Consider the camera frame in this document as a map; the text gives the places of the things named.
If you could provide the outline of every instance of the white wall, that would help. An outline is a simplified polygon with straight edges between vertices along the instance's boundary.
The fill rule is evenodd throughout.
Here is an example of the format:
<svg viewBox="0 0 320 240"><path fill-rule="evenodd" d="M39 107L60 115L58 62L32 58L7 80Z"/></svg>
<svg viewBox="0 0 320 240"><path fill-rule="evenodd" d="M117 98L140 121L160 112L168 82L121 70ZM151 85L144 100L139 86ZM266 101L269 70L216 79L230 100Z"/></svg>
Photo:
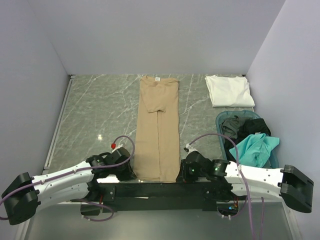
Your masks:
<svg viewBox="0 0 320 240"><path fill-rule="evenodd" d="M68 75L26 0L0 1L0 36L2 194L18 174L42 172ZM0 221L0 239L15 231Z"/></svg>
<svg viewBox="0 0 320 240"><path fill-rule="evenodd" d="M247 77L256 111L280 137L280 164L314 181L311 214L296 213L304 239L320 239L320 2L287 0Z"/></svg>
<svg viewBox="0 0 320 240"><path fill-rule="evenodd" d="M28 0L69 74L246 74L285 0Z"/></svg>

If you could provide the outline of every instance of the gray cloth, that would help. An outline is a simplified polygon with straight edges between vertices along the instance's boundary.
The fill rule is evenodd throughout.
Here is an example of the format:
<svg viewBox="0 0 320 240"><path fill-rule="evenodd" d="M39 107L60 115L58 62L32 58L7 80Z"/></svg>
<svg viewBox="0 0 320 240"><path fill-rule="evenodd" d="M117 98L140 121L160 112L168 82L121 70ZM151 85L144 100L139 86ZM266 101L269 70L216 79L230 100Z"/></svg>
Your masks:
<svg viewBox="0 0 320 240"><path fill-rule="evenodd" d="M226 118L221 125L222 133L229 138L237 139L239 128L249 119L251 118L238 116Z"/></svg>

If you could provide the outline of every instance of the marble table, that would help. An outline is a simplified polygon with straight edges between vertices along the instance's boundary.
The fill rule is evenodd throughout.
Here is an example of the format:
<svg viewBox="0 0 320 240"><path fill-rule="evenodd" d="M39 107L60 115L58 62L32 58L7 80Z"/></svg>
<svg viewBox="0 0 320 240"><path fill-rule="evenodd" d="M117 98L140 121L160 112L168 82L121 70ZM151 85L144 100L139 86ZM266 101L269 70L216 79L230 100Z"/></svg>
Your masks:
<svg viewBox="0 0 320 240"><path fill-rule="evenodd" d="M180 158L184 147L199 135L217 132L216 117L223 111L253 110L212 107L205 76L208 74L148 74L179 80ZM76 165L91 155L111 150L120 135L136 138L139 85L143 74L73 75L58 131L46 168L50 173ZM126 139L117 143L132 150ZM219 139L207 136L194 143L205 157L222 158Z"/></svg>

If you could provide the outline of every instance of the blue plastic basket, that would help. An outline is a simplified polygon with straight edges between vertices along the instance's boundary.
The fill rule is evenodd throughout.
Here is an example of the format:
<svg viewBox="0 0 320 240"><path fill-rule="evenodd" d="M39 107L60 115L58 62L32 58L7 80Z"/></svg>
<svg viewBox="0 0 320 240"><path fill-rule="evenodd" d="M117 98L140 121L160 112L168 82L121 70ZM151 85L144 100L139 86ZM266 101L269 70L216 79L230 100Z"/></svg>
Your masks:
<svg viewBox="0 0 320 240"><path fill-rule="evenodd" d="M223 134L222 123L224 122L224 120L226 118L233 118L234 116L238 116L239 118L246 117L246 118L251 118L251 119L260 119L260 116L258 114L256 114L253 111L249 111L249 110L223 111L215 119L216 130L219 134ZM221 146L221 150L222 150L223 159L227 160L227 155L226 155L225 147L224 147L225 139L222 138L221 136L219 136L219 142L220 142L220 146ZM277 156L276 156L274 150L271 151L270 158L269 158L268 162L264 165L263 168L266 168L266 169L278 169L279 168L279 162L278 162L278 159L277 159Z"/></svg>

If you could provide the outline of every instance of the white towel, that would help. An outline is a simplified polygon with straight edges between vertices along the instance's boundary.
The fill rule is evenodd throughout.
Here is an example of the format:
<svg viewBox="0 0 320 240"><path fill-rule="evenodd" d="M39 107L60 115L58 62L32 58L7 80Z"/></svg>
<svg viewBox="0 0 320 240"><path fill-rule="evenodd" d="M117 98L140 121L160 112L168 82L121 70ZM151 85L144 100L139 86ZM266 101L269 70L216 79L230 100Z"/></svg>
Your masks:
<svg viewBox="0 0 320 240"><path fill-rule="evenodd" d="M213 107L254 107L249 83L245 77L206 76Z"/></svg>

